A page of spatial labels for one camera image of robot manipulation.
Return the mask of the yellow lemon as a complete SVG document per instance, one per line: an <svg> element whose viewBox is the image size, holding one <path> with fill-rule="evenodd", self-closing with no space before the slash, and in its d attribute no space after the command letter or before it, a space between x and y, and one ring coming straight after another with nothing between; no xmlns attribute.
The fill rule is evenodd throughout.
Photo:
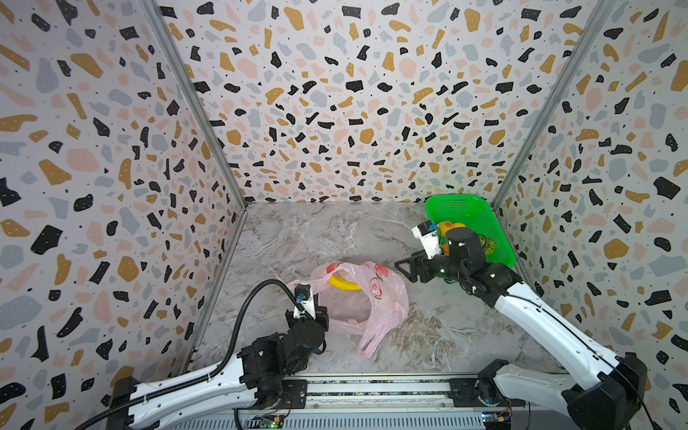
<svg viewBox="0 0 688 430"><path fill-rule="evenodd" d="M451 229L465 228L462 223L453 223L450 221L443 221L437 224L439 229L440 238L446 238L447 232Z"/></svg>

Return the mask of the green plastic basket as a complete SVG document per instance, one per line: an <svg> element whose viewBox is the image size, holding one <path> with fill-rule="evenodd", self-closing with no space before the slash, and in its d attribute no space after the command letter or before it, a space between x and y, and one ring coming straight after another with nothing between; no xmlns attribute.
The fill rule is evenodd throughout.
<svg viewBox="0 0 688 430"><path fill-rule="evenodd" d="M461 223L475 233L491 238L494 252L487 256L489 263L502 263L510 268L516 264L516 256L490 204L475 195L436 195L425 203L426 215L431 222Z"/></svg>

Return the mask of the pink plastic bag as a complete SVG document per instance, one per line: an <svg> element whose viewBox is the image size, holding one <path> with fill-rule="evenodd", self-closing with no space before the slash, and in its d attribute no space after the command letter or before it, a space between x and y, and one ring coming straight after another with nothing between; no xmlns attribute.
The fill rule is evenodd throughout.
<svg viewBox="0 0 688 430"><path fill-rule="evenodd" d="M360 290L337 290L328 283L332 275L358 284ZM358 355L362 358L372 358L385 336L409 315L405 280L377 263L325 263L308 279L290 282L288 288L294 292L300 283L309 284L318 305L327 308L330 331L359 338Z"/></svg>

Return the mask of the green lime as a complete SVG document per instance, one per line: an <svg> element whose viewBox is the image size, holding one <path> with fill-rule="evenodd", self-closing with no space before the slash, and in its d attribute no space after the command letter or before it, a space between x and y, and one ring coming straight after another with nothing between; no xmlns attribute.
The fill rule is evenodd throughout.
<svg viewBox="0 0 688 430"><path fill-rule="evenodd" d="M485 255L493 255L497 250L496 241L494 241L493 238L489 238L489 236L485 235L479 235L478 237L480 239L481 247Z"/></svg>

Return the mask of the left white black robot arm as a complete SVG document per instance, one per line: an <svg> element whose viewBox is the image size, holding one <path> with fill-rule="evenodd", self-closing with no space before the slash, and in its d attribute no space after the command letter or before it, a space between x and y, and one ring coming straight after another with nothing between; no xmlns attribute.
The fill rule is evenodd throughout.
<svg viewBox="0 0 688 430"><path fill-rule="evenodd" d="M167 429L227 409L271 408L281 402L283 380L306 370L309 358L325 342L329 315L316 306L288 319L286 333L274 333L241 349L222 369L212 365L156 383L117 383L107 429Z"/></svg>

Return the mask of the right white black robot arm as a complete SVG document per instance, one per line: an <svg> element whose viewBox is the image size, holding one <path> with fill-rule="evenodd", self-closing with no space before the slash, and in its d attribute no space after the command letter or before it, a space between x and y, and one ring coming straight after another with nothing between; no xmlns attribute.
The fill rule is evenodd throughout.
<svg viewBox="0 0 688 430"><path fill-rule="evenodd" d="M496 359L478 373L472 390L481 403L533 403L569 417L580 429L624 429L646 408L646 365L634 353L620 356L585 335L514 270L487 261L487 241L478 233L466 227L442 232L430 221L412 233L422 250L394 265L409 281L458 284L521 326L564 367L564 373L550 374Z"/></svg>

